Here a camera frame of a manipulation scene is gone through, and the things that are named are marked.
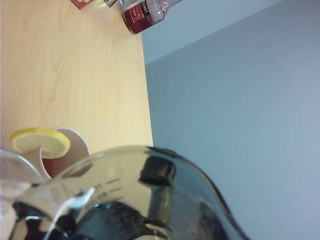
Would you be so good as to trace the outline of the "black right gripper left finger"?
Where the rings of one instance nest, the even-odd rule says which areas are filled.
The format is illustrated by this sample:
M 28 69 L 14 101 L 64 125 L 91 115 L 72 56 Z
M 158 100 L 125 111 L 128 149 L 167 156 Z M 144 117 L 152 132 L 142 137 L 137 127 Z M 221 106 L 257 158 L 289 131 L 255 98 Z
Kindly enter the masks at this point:
M 68 240 L 77 230 L 76 221 L 69 215 L 54 220 L 29 204 L 16 201 L 12 206 L 16 213 L 13 240 Z

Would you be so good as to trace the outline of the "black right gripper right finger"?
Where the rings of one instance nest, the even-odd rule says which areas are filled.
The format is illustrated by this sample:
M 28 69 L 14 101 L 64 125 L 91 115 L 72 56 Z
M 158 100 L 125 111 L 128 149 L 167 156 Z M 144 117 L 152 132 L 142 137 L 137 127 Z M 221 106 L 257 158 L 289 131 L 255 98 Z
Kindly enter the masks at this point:
M 198 240 L 227 240 L 228 235 L 213 210 L 204 202 L 198 204 Z

